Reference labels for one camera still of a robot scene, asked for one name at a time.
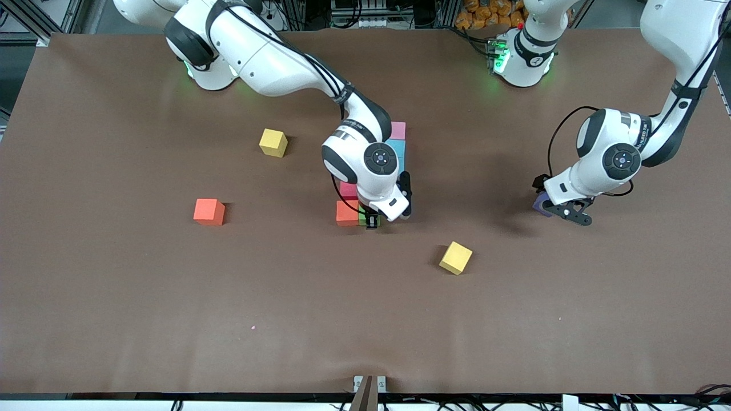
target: toy block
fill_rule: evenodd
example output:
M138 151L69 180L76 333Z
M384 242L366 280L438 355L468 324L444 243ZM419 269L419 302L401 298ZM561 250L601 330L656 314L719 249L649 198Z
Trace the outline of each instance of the toy block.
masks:
M389 140L405 140L406 139L406 123L400 121L391 121L391 137Z
M361 227L365 227L366 226L366 215L365 215L366 210L363 210L363 206L359 205L358 211L360 211L360 213L358 213L358 225ZM376 217L376 227L381 227L381 216Z
M259 147L268 156L284 157L284 150L287 149L287 136L283 132L264 129Z
M340 195L346 200L357 200L358 190L355 184L346 183L345 181L340 182Z
M342 201L338 201L335 212L335 222L341 227L353 227L358 225L358 200L348 200L348 204L355 210L348 207Z
M447 252L444 253L442 261L439 262L439 267L442 267L450 273L458 276L462 274L462 271L464 271L464 267L467 265L471 256L472 250L452 241Z
M193 220L200 225L223 225L226 206L215 198L199 198L195 202Z
M391 146L396 152L396 156L400 159L406 158L406 141L405 140L386 140L386 144Z

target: orange cube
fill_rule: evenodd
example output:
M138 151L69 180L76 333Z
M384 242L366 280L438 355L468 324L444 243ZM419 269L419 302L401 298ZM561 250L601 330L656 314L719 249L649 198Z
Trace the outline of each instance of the orange cube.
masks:
M351 227L358 225L358 212L356 211L358 209L358 200L348 200L347 202L353 208L355 208L355 210L348 207L342 201L338 200L335 221L340 227Z
M193 220L200 225L223 225L226 206L215 198L199 198L195 202Z

